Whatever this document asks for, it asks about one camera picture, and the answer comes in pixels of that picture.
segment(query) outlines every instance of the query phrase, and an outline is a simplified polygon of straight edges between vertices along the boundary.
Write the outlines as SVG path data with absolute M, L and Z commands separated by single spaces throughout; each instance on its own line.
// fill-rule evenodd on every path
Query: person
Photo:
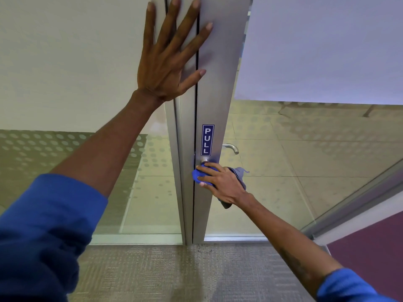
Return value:
M 199 15 L 200 0 L 193 1 L 171 37 L 180 4 L 181 0 L 171 1 L 155 44 L 156 8 L 148 4 L 138 89 L 127 105 L 70 157 L 38 176 L 1 215 L 1 301 L 67 301 L 67 293 L 78 282 L 77 258 L 91 241 L 138 134 L 159 106 L 182 95 L 206 73 L 199 69 L 181 81 L 184 65 L 208 38 L 213 25 L 201 28 L 180 50 Z M 312 297 L 318 301 L 390 300 L 262 206 L 228 169 L 216 163 L 198 169 L 207 175 L 200 178 L 200 185 L 241 208 Z

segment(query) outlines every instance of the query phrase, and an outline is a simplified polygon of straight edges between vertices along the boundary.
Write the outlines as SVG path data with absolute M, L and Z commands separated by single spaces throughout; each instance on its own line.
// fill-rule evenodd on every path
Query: blue shirt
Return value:
M 77 258 L 108 200 L 88 185 L 40 175 L 0 216 L 0 301 L 67 301 L 78 282 Z M 326 277 L 318 301 L 392 301 L 350 269 Z

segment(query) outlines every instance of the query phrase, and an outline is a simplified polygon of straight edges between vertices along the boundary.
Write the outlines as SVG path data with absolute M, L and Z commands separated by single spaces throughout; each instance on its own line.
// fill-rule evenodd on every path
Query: person's left arm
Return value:
M 91 241 L 131 147 L 151 114 L 205 74 L 184 81 L 186 62 L 209 36 L 208 24 L 180 51 L 196 20 L 195 0 L 169 42 L 180 0 L 172 0 L 154 44 L 156 9 L 149 3 L 138 90 L 128 104 L 70 157 L 40 175 L 0 216 L 0 300 L 66 301 L 78 281 L 78 256 Z

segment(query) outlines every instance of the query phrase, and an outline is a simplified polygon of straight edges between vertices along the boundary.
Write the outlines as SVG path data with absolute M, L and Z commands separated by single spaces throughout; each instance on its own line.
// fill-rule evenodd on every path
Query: pull sign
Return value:
M 203 139 L 201 141 L 201 156 L 211 156 L 213 145 L 214 125 L 203 125 Z

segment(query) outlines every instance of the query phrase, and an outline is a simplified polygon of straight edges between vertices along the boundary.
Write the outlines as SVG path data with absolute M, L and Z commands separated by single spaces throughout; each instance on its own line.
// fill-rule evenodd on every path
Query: finger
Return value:
M 168 43 L 172 27 L 176 22 L 180 7 L 181 0 L 171 0 L 168 13 L 166 14 L 164 22 L 162 23 L 160 34 L 158 35 L 157 43 L 155 45 L 156 50 L 159 52 L 163 51 Z
M 184 65 L 192 58 L 193 55 L 199 50 L 203 45 L 204 41 L 208 38 L 213 29 L 213 24 L 208 23 L 197 35 L 192 39 L 191 42 L 184 48 L 178 58 L 178 68 L 183 68 Z
M 148 2 L 145 13 L 143 52 L 148 52 L 154 44 L 155 5 Z
M 201 187 L 204 187 L 204 188 L 208 189 L 211 193 L 213 193 L 214 196 L 216 196 L 218 194 L 218 192 L 219 192 L 215 187 L 213 187 L 213 186 L 211 186 L 211 185 L 209 185 L 207 183 L 201 182 L 201 183 L 199 183 L 199 185 Z
M 205 73 L 206 73 L 206 70 L 204 70 L 204 69 L 197 70 L 196 72 L 193 72 L 184 81 L 182 81 L 178 86 L 177 96 L 184 94 L 191 87 L 193 87 L 195 84 L 197 84 L 199 82 L 199 80 L 201 80 L 201 78 L 204 76 Z
M 204 163 L 204 165 L 205 165 L 205 166 L 212 166 L 212 167 L 215 167 L 216 169 L 218 169 L 219 172 L 225 173 L 225 169 L 224 169 L 221 165 L 219 165 L 218 163 L 207 162 L 207 163 Z
M 206 174 L 208 174 L 208 175 L 211 175 L 211 176 L 215 176 L 215 175 L 218 175 L 218 171 L 215 171 L 215 170 L 213 170 L 213 169 L 211 169 L 211 168 L 208 168 L 208 167 L 203 167 L 203 166 L 196 166 L 196 168 L 199 170 L 199 171 L 202 171 L 203 173 L 206 173 Z
M 200 0 L 193 0 L 192 5 L 190 5 L 189 10 L 187 11 L 186 16 L 182 20 L 181 24 L 178 27 L 178 30 L 175 33 L 174 38 L 166 49 L 166 52 L 171 55 L 175 53 L 179 48 L 183 45 L 187 36 L 189 35 L 190 30 L 192 29 L 193 24 L 198 18 L 200 11 Z
M 215 182 L 215 178 L 213 176 L 198 177 L 198 179 L 203 182 L 209 182 L 209 183 Z

